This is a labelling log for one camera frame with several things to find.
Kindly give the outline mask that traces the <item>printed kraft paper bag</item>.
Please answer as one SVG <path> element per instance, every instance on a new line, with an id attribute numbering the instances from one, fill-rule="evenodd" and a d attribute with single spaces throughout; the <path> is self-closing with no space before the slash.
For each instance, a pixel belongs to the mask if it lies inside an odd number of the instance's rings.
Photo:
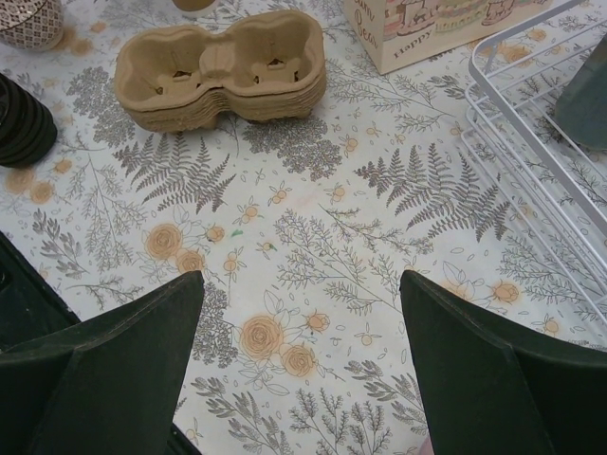
<path id="1" fill-rule="evenodd" d="M 345 0 L 343 11 L 384 75 L 513 27 L 545 0 Z"/>

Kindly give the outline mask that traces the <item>stacked brown pulp cup carriers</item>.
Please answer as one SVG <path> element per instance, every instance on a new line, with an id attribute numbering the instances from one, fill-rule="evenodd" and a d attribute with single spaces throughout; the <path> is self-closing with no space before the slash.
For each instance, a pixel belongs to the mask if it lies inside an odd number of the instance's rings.
<path id="1" fill-rule="evenodd" d="M 305 118 L 326 89 L 322 28 L 283 9 L 218 34 L 190 25 L 148 29 L 120 50 L 114 89 L 151 132 L 212 129 L 222 112 L 258 122 Z"/>

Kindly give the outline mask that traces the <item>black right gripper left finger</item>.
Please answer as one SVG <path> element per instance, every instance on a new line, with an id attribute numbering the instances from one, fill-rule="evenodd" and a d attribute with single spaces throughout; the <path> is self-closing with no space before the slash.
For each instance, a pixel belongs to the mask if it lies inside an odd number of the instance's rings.
<path id="1" fill-rule="evenodd" d="M 4 454 L 162 454 L 204 298 L 187 272 L 1 355 Z"/>

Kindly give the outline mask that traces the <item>stack of brown paper cups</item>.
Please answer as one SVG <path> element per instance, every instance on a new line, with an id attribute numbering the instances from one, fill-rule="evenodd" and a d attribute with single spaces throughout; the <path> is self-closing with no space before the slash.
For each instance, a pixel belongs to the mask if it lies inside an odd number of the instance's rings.
<path id="1" fill-rule="evenodd" d="M 174 0 L 174 5 L 182 12 L 198 13 L 213 8 L 215 0 Z"/>

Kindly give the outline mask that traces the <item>stack of black cup lids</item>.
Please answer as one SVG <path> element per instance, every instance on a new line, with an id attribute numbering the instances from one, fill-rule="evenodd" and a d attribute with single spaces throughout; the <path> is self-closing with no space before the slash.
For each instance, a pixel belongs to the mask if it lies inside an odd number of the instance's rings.
<path id="1" fill-rule="evenodd" d="M 1 76 L 1 166 L 20 169 L 42 160 L 58 135 L 50 111 L 8 77 Z"/>

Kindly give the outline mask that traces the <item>patterned ceramic bowl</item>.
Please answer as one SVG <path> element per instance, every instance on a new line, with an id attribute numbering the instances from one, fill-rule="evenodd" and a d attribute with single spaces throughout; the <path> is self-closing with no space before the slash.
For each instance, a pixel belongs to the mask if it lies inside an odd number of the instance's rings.
<path id="1" fill-rule="evenodd" d="M 17 49 L 43 51 L 64 35 L 64 8 L 57 0 L 1 2 L 1 43 Z"/>

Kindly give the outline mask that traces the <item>floral paper table mat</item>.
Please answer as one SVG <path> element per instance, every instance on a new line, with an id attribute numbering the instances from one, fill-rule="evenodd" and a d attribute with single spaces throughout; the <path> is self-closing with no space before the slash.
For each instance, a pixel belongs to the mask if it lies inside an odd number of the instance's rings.
<path id="1" fill-rule="evenodd" d="M 53 151 L 1 173 L 1 229 L 91 318 L 199 270 L 203 315 L 177 405 L 203 454 L 414 454 L 428 434 L 399 279 L 418 272 L 542 335 L 602 350 L 605 281 L 467 123 L 468 64 L 517 95 L 604 29 L 585 1 L 495 47 L 381 75 L 338 1 L 298 1 L 325 37 L 328 88 L 302 120 L 147 132 L 113 93 L 137 33 L 183 23 L 167 1 L 67 1 L 52 49 L 1 50 L 47 106 Z"/>

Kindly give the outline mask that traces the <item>dark teal ceramic cup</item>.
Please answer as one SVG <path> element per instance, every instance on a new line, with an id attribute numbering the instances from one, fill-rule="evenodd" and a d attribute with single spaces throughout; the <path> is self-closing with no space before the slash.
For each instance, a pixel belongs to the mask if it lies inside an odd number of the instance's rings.
<path id="1" fill-rule="evenodd" d="M 606 38 L 563 89 L 555 121 L 576 143 L 606 150 Z"/>

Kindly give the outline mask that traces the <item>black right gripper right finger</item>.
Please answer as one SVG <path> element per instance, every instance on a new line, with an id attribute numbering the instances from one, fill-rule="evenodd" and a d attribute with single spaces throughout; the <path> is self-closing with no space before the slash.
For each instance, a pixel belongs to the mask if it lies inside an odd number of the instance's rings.
<path id="1" fill-rule="evenodd" d="M 605 352 L 540 334 L 413 271 L 400 297 L 434 453 L 605 453 Z"/>

